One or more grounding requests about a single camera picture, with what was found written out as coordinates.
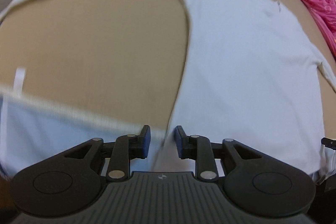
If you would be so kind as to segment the white shirt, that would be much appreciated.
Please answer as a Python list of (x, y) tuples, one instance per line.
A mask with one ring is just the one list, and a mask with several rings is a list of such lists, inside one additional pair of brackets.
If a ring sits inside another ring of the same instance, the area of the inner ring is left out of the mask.
[(12, 0), (1, 11), (1, 173), (152, 128), (140, 170), (191, 171), (173, 129), (335, 174), (319, 78), (335, 74), (275, 0)]

